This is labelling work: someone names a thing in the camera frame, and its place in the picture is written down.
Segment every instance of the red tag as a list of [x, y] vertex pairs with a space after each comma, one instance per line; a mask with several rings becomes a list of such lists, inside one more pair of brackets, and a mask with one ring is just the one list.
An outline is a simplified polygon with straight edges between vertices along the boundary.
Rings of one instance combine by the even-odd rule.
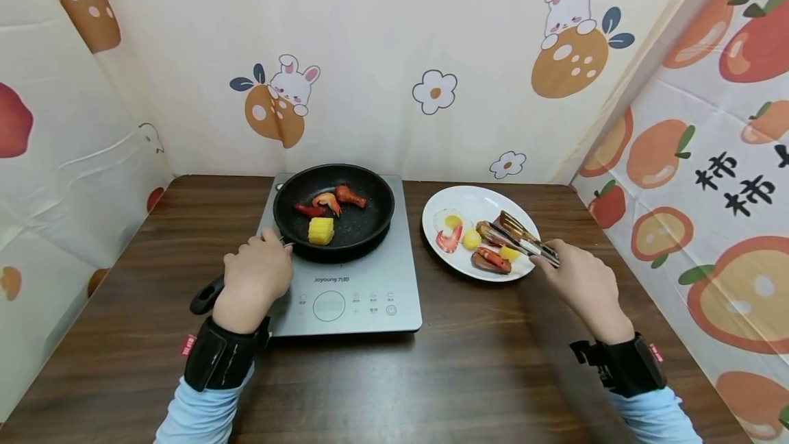
[[652, 343], [649, 344], [649, 349], [652, 350], [653, 355], [657, 359], [658, 362], [663, 363], [663, 357], [660, 356], [660, 352], [658, 351], [658, 347], [653, 345]]
[[195, 340], [197, 340], [197, 336], [194, 334], [186, 335], [186, 340], [184, 340], [184, 344], [181, 346], [181, 356], [189, 356], [189, 352], [192, 351], [192, 346], [195, 345]]

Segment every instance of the fried egg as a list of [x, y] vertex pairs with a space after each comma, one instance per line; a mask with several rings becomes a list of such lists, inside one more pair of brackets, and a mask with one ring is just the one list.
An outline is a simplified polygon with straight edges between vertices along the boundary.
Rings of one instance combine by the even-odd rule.
[[441, 210], [433, 215], [433, 227], [437, 232], [443, 232], [444, 236], [452, 235], [452, 231], [458, 225], [463, 225], [463, 230], [467, 230], [467, 221], [458, 210]]

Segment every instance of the wrist strap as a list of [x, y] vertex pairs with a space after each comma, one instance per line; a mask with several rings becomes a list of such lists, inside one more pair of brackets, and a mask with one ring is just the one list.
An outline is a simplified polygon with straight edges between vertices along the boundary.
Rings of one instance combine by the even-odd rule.
[[660, 362], [639, 333], [618, 345], [576, 341], [570, 348], [579, 363], [597, 367], [603, 386], [624, 397], [661, 390], [668, 382]]
[[270, 318], [252, 334], [235, 334], [208, 317], [186, 359], [184, 380], [193, 390], [227, 390], [244, 382], [255, 353], [268, 344]]

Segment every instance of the frying pan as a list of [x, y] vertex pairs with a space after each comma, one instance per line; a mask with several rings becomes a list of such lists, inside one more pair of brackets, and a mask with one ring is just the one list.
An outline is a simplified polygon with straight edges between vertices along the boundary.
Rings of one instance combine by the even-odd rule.
[[[333, 193], [334, 187], [346, 184], [367, 199], [364, 209], [353, 204], [340, 204], [342, 214], [334, 217], [334, 237], [326, 246], [307, 242], [310, 219], [294, 209], [297, 202], [310, 205], [312, 198]], [[293, 175], [282, 184], [274, 198], [274, 222], [283, 243], [292, 243], [294, 254], [312, 262], [348, 262], [367, 255], [378, 247], [389, 231], [395, 212], [395, 195], [389, 184], [378, 174], [353, 164], [322, 164]], [[330, 210], [327, 217], [333, 216]], [[224, 275], [214, 279], [199, 292], [189, 310], [202, 315], [213, 308], [225, 286]]]

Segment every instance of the right hand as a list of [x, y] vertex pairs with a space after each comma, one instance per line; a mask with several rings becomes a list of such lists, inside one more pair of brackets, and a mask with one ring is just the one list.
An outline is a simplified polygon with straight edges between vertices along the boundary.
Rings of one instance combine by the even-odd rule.
[[563, 240], [551, 240], [547, 244], [559, 254], [559, 268], [552, 267], [540, 256], [531, 256], [529, 260], [542, 269], [556, 293], [592, 335], [607, 345], [632, 340], [633, 323], [619, 307], [619, 289], [611, 268], [590, 252]]
[[225, 288], [214, 304], [212, 317], [220, 328], [236, 334], [258, 329], [271, 304], [290, 288], [294, 268], [291, 246], [282, 247], [274, 230], [265, 227], [237, 254], [225, 256]]

